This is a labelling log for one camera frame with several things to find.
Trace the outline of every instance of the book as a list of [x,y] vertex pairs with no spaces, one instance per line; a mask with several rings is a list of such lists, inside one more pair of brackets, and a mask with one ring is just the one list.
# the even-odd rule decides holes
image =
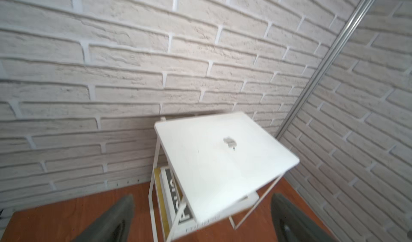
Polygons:
[[[162,167],[161,169],[161,185],[164,189],[164,204],[166,206],[166,212],[168,212],[168,223],[169,227],[172,226],[173,221],[176,217],[176,213],[179,209],[179,201],[177,198],[177,191],[180,190],[177,184],[173,183],[173,179],[170,173],[169,167]],[[200,228],[213,224],[221,219],[227,218],[238,212],[241,212],[247,208],[252,207],[259,200],[259,195],[256,192],[252,192],[244,198],[240,199],[238,202],[234,203],[229,208],[223,210],[216,216],[202,222],[197,223],[188,207],[185,208],[184,214],[179,220],[178,227],[173,234],[172,239],[177,239],[186,234],[192,233]]]

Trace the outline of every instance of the wooden floor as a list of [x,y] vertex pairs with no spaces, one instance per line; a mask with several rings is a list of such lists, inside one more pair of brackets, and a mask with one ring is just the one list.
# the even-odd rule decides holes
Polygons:
[[[266,188],[267,186],[260,189],[258,191],[259,195],[262,195]],[[148,191],[149,183],[144,183],[17,212],[11,218],[1,241],[71,241],[96,218],[103,214],[103,212],[109,209],[119,198],[127,194],[133,195],[136,205],[136,212],[131,225],[128,241],[153,241],[149,203],[147,199]],[[221,222],[182,237],[176,241],[277,241],[270,215],[270,198],[272,193],[282,193],[329,233],[327,228],[289,183],[285,179],[281,179],[271,193],[262,201],[259,207],[249,216],[238,230],[233,230],[229,220],[224,219]],[[157,227],[160,227],[159,211],[155,196],[156,194],[153,192]],[[243,212],[234,216],[235,223],[238,223],[244,214],[245,213]],[[159,241],[163,241],[162,233],[159,228],[157,229],[157,236]]]

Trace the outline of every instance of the table leg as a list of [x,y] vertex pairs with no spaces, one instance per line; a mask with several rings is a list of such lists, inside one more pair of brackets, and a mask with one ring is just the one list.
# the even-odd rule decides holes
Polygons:
[[259,200],[255,203],[255,205],[248,211],[248,213],[243,217],[243,219],[237,225],[234,224],[232,216],[229,217],[229,221],[233,229],[239,228],[239,226],[242,225],[242,223],[244,223],[246,218],[248,218],[249,215],[256,209],[256,207],[258,207],[260,202],[262,202],[262,200],[267,196],[267,194],[269,194],[270,190],[272,190],[275,187],[275,185],[279,182],[279,180],[281,180],[284,174],[285,173],[282,173],[279,177],[275,179],[275,181],[270,185],[270,187],[265,191],[265,193],[259,198]]
[[155,221],[155,210],[153,209],[153,186],[155,184],[155,172],[152,171],[152,179],[150,180],[149,188],[149,209],[150,209],[150,219],[152,221],[152,232],[153,232],[153,242],[157,242],[157,230],[156,230],[156,221]]
[[172,227],[170,228],[170,232],[169,232],[169,235],[167,236],[166,242],[172,241],[173,234],[178,227],[179,220],[182,217],[182,214],[185,208],[186,208],[186,201],[185,201],[185,198],[183,198],[182,203],[179,206],[178,212],[176,213],[176,217],[173,221]]

